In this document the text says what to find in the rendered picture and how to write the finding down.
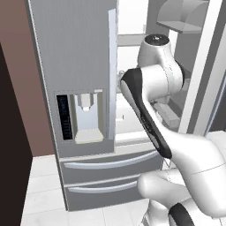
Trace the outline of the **grey fridge drawer front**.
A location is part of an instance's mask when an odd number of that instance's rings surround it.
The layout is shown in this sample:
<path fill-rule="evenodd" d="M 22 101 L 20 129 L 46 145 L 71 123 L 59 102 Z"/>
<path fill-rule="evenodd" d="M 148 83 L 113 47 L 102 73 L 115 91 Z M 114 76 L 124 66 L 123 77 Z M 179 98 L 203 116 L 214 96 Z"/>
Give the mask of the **grey fridge drawer front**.
<path fill-rule="evenodd" d="M 107 193 L 77 193 L 69 192 L 68 188 L 71 187 L 106 187 L 113 185 L 122 185 L 132 181 L 138 181 L 140 174 L 124 177 L 113 177 L 109 179 L 84 182 L 84 183 L 71 183 L 64 185 L 64 193 L 69 211 L 88 210 L 99 207 L 108 207 L 120 205 L 136 200 L 142 200 L 139 194 L 138 186 L 120 191 L 120 192 L 107 192 Z"/>
<path fill-rule="evenodd" d="M 120 154 L 105 154 L 98 158 L 84 160 L 77 159 L 67 162 L 115 162 L 138 157 L 153 151 L 156 151 L 154 150 L 154 147 L 150 143 L 146 143 L 143 145 L 127 146 L 124 148 L 124 152 Z M 71 183 L 84 183 L 113 177 L 131 176 L 151 170 L 158 170 L 162 166 L 162 157 L 157 155 L 156 157 L 143 162 L 114 169 L 68 169 L 64 166 L 64 163 L 66 162 L 60 162 L 60 165 L 62 168 L 64 184 L 67 185 Z"/>

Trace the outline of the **open grey fridge door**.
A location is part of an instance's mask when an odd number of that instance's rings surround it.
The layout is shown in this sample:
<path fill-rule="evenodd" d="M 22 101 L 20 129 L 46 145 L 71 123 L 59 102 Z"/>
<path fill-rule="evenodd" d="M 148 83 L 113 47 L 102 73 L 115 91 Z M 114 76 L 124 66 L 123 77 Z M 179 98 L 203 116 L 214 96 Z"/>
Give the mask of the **open grey fridge door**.
<path fill-rule="evenodd" d="M 206 135 L 226 65 L 226 0 L 209 0 L 178 131 Z"/>

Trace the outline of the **dark brown tall cabinet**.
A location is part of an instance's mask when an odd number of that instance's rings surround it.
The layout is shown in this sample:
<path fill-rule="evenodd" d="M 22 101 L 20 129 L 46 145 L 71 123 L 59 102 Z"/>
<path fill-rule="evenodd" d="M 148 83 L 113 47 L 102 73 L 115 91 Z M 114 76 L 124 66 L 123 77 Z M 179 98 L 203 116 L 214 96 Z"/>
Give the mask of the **dark brown tall cabinet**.
<path fill-rule="evenodd" d="M 0 226 L 20 226 L 32 160 L 0 43 Z"/>

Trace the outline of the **grey fridge door bin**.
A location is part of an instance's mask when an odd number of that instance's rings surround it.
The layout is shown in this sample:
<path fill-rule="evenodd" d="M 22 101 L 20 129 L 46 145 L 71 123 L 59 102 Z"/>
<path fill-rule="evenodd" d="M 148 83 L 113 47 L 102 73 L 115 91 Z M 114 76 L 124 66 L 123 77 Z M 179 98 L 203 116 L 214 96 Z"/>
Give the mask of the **grey fridge door bin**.
<path fill-rule="evenodd" d="M 208 0 L 168 0 L 159 10 L 157 23 L 181 34 L 200 34 Z"/>
<path fill-rule="evenodd" d="M 178 127 L 180 123 L 180 118 L 176 113 L 166 104 L 157 102 L 154 107 L 159 112 L 162 119 L 170 127 Z"/>

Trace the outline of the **grey fridge door with dispenser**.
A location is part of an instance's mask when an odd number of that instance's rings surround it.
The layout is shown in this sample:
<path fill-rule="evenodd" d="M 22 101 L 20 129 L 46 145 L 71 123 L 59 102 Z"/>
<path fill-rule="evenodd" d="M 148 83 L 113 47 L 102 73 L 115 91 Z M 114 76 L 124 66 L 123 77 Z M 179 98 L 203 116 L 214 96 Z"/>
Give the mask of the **grey fridge door with dispenser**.
<path fill-rule="evenodd" d="M 25 0 L 60 158 L 112 153 L 109 10 L 117 0 Z"/>

